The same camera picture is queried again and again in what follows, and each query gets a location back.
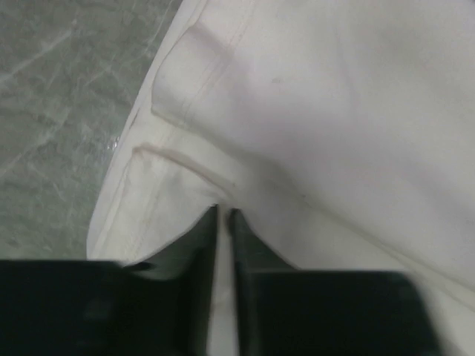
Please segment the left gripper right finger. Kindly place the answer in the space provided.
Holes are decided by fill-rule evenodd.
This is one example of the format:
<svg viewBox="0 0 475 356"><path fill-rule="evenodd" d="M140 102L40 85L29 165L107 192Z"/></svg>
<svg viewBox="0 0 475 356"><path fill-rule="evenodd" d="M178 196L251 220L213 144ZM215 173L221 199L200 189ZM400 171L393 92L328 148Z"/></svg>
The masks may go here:
<svg viewBox="0 0 475 356"><path fill-rule="evenodd" d="M228 216L241 355L442 355L413 282L395 271L296 268Z"/></svg>

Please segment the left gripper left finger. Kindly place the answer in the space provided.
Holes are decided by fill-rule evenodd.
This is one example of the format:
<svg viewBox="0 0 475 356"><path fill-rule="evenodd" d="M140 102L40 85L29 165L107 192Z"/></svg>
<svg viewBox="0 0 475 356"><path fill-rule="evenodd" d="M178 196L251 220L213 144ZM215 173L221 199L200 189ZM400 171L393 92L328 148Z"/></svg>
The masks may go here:
<svg viewBox="0 0 475 356"><path fill-rule="evenodd" d="M129 266L2 260L3 355L205 355L217 207Z"/></svg>

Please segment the cream white t-shirt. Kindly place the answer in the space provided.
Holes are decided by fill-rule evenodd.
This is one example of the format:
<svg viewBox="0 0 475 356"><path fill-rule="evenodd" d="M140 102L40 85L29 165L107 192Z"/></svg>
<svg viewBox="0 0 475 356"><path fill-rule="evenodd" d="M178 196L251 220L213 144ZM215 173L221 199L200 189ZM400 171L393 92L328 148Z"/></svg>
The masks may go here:
<svg viewBox="0 0 475 356"><path fill-rule="evenodd" d="M302 267L407 272L474 353L474 3L184 1L91 218L135 263L210 206Z"/></svg>

